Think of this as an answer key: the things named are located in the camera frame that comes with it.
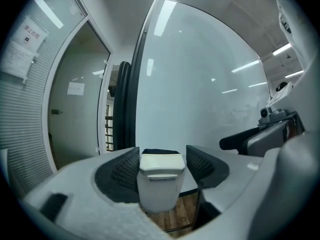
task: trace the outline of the doorway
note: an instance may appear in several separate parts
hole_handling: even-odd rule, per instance
[[[99,155],[98,103],[109,55],[88,22],[63,54],[48,106],[48,134],[57,169]]]

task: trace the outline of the fluorescent light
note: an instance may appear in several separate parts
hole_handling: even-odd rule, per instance
[[[153,66],[154,66],[154,62],[155,62],[155,61],[154,61],[152,58],[149,58],[149,59],[148,59],[148,62],[147,62],[147,65],[146,65],[146,75],[147,75],[148,77],[151,76],[152,68],[153,68]]]
[[[291,47],[291,44],[290,43],[287,43],[286,45],[280,47],[279,49],[273,51],[273,55],[276,56],[278,55],[279,53],[282,53],[283,51],[285,51],[286,49],[289,49]]]
[[[97,71],[97,72],[92,72],[92,74],[100,75],[100,74],[103,74],[104,72],[105,72],[104,70],[100,70],[100,71]]]
[[[154,35],[161,37],[163,32],[165,31],[165,27],[167,25],[167,22],[169,20],[169,17],[174,10],[177,2],[165,0],[161,9],[161,12],[159,14],[159,18],[156,22],[155,29],[154,29]]]
[[[285,78],[291,78],[291,77],[294,77],[296,75],[302,74],[303,72],[304,72],[303,70],[300,70],[298,72],[286,75]]]
[[[265,84],[267,84],[267,82],[261,82],[261,83],[249,85],[249,87],[260,86],[260,85],[265,85]]]
[[[235,91],[237,91],[237,90],[238,90],[238,89],[227,90],[227,91],[223,91],[222,93],[223,93],[223,94],[226,94],[226,93],[235,92]]]
[[[232,72],[232,73],[236,73],[236,72],[238,72],[239,70],[246,69],[246,68],[251,67],[251,66],[253,66],[253,65],[256,65],[256,64],[258,64],[258,63],[259,63],[259,60],[256,60],[256,61],[251,62],[251,63],[249,63],[249,64],[246,64],[246,65],[244,65],[244,66],[238,67],[238,68],[232,70],[231,72]]]
[[[58,27],[58,29],[61,29],[64,26],[44,0],[34,1],[40,7],[40,9],[49,17],[49,19]]]

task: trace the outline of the door frame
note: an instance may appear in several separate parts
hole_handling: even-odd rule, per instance
[[[100,41],[103,43],[103,45],[106,47],[108,52],[110,53],[109,57],[106,57],[105,60],[106,62],[106,67],[104,70],[104,74],[102,77],[102,82],[101,82],[101,87],[100,87],[100,95],[99,95],[99,101],[98,101],[98,112],[97,112],[97,139],[98,139],[98,147],[96,149],[98,155],[108,153],[107,152],[107,146],[106,146],[106,137],[105,137],[105,110],[107,106],[107,95],[108,95],[108,86],[109,86],[109,81],[111,77],[111,71],[112,71],[112,58],[113,58],[113,49],[110,46],[110,44],[106,41],[105,37],[99,30],[97,24],[95,23],[94,19],[92,16],[88,13],[87,8],[84,6],[84,3],[82,0],[79,0],[81,3],[83,9],[87,13],[87,16],[85,16],[79,24],[71,31],[69,36],[65,39],[63,42],[62,46],[60,47],[58,53],[56,54],[50,71],[48,73],[45,86],[44,86],[44,91],[43,91],[43,99],[42,99],[42,109],[41,109],[41,125],[42,125],[42,138],[43,138],[43,144],[44,144],[44,149],[45,153],[50,165],[50,168],[53,173],[57,172],[57,167],[51,152],[51,147],[50,147],[50,141],[49,141],[49,130],[48,130],[48,110],[49,110],[49,98],[50,98],[50,92],[51,88],[53,85],[53,80],[55,77],[55,74],[57,72],[59,63],[71,43],[72,39],[75,37],[75,35],[78,33],[78,31],[82,28],[82,26],[85,23],[89,23],[90,26],[92,27],[94,33],[98,36]]]

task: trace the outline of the wooden floor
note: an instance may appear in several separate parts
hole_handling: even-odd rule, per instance
[[[180,197],[176,203],[174,209],[159,212],[159,213],[148,213],[146,215],[157,224],[162,230],[170,230],[192,224],[196,214],[196,207],[198,201],[198,193],[189,194],[183,197]],[[188,227],[185,229],[177,230],[168,233],[173,238],[182,237],[189,232],[192,228]]]

